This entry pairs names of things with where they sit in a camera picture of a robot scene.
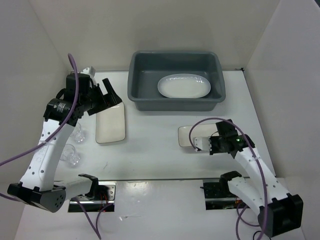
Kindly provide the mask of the large oval white plate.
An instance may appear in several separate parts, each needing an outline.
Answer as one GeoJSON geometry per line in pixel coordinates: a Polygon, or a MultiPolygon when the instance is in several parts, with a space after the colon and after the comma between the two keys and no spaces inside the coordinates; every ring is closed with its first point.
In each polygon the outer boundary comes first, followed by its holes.
{"type": "Polygon", "coordinates": [[[210,82],[203,76],[190,73],[171,74],[158,81],[158,92],[166,98],[198,99],[211,91],[210,82]]]}

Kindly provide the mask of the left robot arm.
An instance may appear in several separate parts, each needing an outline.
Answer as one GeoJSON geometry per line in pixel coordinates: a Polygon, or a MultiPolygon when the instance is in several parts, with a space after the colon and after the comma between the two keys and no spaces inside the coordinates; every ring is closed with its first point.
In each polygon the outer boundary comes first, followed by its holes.
{"type": "Polygon", "coordinates": [[[102,82],[106,94],[88,74],[66,77],[66,87],[46,106],[39,144],[25,174],[8,186],[7,193],[14,200],[55,213],[66,200],[80,195],[94,200],[106,191],[97,177],[85,173],[70,180],[54,180],[67,140],[84,113],[91,116],[122,102],[109,79],[102,82]]]}

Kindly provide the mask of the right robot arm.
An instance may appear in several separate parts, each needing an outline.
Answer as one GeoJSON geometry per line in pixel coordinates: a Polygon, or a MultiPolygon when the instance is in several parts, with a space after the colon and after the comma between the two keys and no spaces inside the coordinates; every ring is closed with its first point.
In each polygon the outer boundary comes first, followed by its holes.
{"type": "Polygon", "coordinates": [[[212,136],[210,154],[227,153],[239,163],[251,183],[236,171],[221,176],[220,193],[239,197],[257,215],[264,234],[272,238],[298,229],[302,223],[303,200],[292,195],[262,160],[254,142],[232,120],[219,119],[218,135],[212,136]]]}

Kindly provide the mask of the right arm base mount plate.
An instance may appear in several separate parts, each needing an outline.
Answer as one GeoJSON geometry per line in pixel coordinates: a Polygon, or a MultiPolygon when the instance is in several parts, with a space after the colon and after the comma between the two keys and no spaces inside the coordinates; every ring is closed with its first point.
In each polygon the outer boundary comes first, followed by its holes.
{"type": "Polygon", "coordinates": [[[217,178],[204,179],[200,187],[204,193],[206,210],[243,209],[243,201],[232,193],[225,192],[217,178]]]}

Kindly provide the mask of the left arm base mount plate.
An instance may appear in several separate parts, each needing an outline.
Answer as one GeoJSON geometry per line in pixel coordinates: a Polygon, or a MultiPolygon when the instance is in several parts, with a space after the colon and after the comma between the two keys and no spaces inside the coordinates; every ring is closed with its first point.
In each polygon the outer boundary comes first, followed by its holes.
{"type": "Polygon", "coordinates": [[[98,213],[104,207],[103,212],[114,212],[116,198],[116,181],[99,181],[99,192],[94,197],[78,195],[75,198],[82,204],[88,213],[98,213]]]}

